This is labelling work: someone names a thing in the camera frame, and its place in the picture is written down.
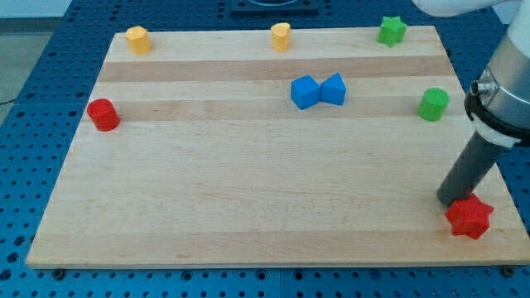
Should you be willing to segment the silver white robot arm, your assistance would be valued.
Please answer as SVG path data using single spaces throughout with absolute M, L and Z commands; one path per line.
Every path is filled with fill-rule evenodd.
M 501 147 L 529 146 L 529 0 L 521 1 L 508 30 L 466 95 L 475 131 Z

